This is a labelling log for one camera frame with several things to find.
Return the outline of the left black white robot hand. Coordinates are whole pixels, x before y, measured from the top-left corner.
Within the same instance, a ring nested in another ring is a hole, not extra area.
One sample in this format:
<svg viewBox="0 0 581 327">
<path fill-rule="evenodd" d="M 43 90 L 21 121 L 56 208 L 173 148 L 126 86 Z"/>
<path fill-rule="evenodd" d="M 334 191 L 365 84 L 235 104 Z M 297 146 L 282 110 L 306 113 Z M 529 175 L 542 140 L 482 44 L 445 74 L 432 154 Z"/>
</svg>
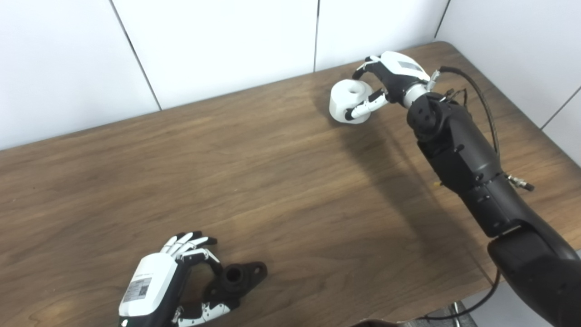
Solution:
<svg viewBox="0 0 581 327">
<path fill-rule="evenodd" d="M 160 251 L 143 257 L 118 307 L 118 325 L 194 327 L 238 308 L 236 300 L 180 303 L 193 266 L 207 263 L 216 275 L 222 272 L 219 259 L 207 249 L 216 242 L 201 231 L 178 233 Z"/>
</svg>

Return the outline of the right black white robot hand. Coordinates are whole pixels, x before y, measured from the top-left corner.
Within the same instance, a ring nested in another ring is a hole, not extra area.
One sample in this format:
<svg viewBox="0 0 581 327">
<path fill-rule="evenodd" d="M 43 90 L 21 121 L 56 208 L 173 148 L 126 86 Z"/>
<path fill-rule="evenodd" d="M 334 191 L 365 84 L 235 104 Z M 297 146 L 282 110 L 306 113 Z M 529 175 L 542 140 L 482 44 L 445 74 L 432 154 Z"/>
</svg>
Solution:
<svg viewBox="0 0 581 327">
<path fill-rule="evenodd" d="M 379 56 L 365 58 L 352 79 L 359 80 L 365 73 L 372 73 L 384 87 L 347 109 L 347 121 L 359 119 L 388 104 L 398 103 L 409 109 L 415 100 L 429 93 L 430 76 L 415 60 L 398 52 L 385 51 Z"/>
</svg>

